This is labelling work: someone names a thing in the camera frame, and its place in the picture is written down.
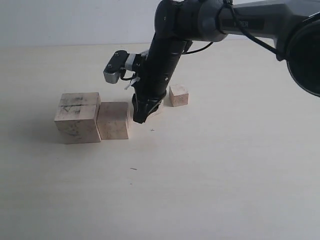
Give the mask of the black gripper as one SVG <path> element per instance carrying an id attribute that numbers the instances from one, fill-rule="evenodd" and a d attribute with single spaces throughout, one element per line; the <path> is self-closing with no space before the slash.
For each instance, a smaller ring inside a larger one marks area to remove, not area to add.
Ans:
<path id="1" fill-rule="evenodd" d="M 131 101 L 134 122 L 145 123 L 149 115 L 157 110 L 157 103 L 166 96 L 167 86 L 186 45 L 186 40 L 175 37 L 152 39 L 139 71 L 140 80 L 133 85 L 135 97 Z"/>

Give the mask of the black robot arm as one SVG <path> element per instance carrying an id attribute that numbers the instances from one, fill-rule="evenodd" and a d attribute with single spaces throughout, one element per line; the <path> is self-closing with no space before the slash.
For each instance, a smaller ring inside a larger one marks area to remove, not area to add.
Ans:
<path id="1" fill-rule="evenodd" d="M 320 3 L 317 0 L 163 0 L 154 35 L 133 84 L 133 120 L 142 124 L 166 96 L 167 86 L 191 42 L 217 43 L 243 35 L 286 61 L 304 91 L 320 94 Z"/>

